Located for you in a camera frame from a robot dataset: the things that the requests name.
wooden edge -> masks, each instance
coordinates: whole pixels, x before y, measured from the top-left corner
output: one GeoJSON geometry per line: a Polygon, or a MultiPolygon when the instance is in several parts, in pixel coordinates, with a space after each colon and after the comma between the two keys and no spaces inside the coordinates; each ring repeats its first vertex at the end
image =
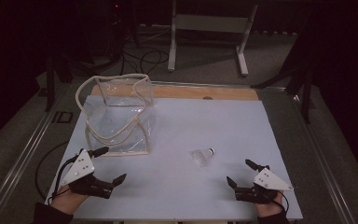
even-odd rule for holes
{"type": "MultiPolygon", "coordinates": [[[[213,100],[247,100],[258,101],[255,90],[230,87],[188,87],[188,86],[153,86],[155,98],[185,98],[213,100]]],[[[100,95],[98,86],[94,86],[91,95],[100,95]]],[[[132,88],[116,91],[115,95],[133,95],[132,88]]]]}

dark background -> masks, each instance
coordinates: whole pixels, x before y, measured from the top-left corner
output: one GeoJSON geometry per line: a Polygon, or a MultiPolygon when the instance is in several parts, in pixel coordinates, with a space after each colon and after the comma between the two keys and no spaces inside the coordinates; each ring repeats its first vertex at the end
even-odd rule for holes
{"type": "MultiPolygon", "coordinates": [[[[91,2],[94,1],[77,1],[83,6],[91,2]]],[[[97,36],[90,35],[90,28],[84,30],[81,26],[82,18],[99,15],[98,11],[104,9],[101,2],[95,2],[100,7],[85,11],[79,10],[75,1],[0,1],[0,129],[39,91],[35,77],[46,71],[48,43],[58,44],[77,60],[86,61],[91,54],[106,53],[96,43],[119,35],[118,30],[97,36]]],[[[133,3],[132,9],[122,9],[121,16],[128,16],[134,9],[136,23],[171,23],[171,1],[133,3]]],[[[178,5],[178,12],[225,16],[243,13],[241,7],[235,7],[238,11],[228,7],[227,1],[184,0],[178,5]]],[[[106,21],[96,16],[94,22],[106,21]]],[[[317,49],[313,84],[320,88],[358,160],[358,1],[263,1],[255,16],[253,32],[263,31],[267,31],[266,35],[300,34],[286,68],[296,66],[309,51],[317,49]],[[301,33],[304,27],[308,27],[307,32],[301,33]]]]}

white tabletop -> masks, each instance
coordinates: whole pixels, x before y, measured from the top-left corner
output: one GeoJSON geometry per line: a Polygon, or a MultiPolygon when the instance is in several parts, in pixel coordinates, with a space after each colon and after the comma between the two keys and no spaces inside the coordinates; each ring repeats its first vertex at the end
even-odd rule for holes
{"type": "MultiPolygon", "coordinates": [[[[235,200],[228,175],[250,188],[257,171],[250,159],[290,182],[261,101],[155,99],[152,150],[148,155],[92,159],[95,176],[110,182],[127,174],[110,199],[90,197],[75,218],[98,220],[255,220],[253,205],[235,200]],[[191,157],[195,149],[214,148],[205,167],[191,157]]],[[[80,115],[62,164],[81,148],[87,148],[85,117],[80,115]]],[[[292,191],[287,217],[302,214],[292,191]]]]}

small white object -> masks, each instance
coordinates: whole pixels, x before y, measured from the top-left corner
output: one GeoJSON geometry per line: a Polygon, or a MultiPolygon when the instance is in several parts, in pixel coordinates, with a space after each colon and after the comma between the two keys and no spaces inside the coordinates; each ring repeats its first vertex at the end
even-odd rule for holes
{"type": "Polygon", "coordinates": [[[213,148],[197,149],[192,152],[193,160],[200,167],[206,166],[214,154],[213,148]]]}
{"type": "Polygon", "coordinates": [[[68,173],[62,180],[62,184],[70,184],[85,175],[92,174],[94,172],[94,164],[91,161],[90,155],[87,150],[82,150],[77,157],[75,163],[69,169],[68,173]]]}
{"type": "Polygon", "coordinates": [[[254,183],[265,189],[293,190],[292,186],[288,185],[267,168],[264,168],[255,176],[254,183]]]}

sleeve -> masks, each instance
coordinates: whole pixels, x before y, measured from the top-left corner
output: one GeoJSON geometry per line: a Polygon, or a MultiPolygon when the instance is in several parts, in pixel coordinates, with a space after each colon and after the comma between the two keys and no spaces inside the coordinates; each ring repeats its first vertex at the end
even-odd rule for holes
{"type": "Polygon", "coordinates": [[[33,224],[68,224],[73,218],[73,215],[67,215],[51,206],[37,203],[34,208],[33,224]]]}
{"type": "Polygon", "coordinates": [[[289,224],[289,220],[287,220],[284,211],[269,217],[258,217],[257,221],[259,224],[289,224]]]}

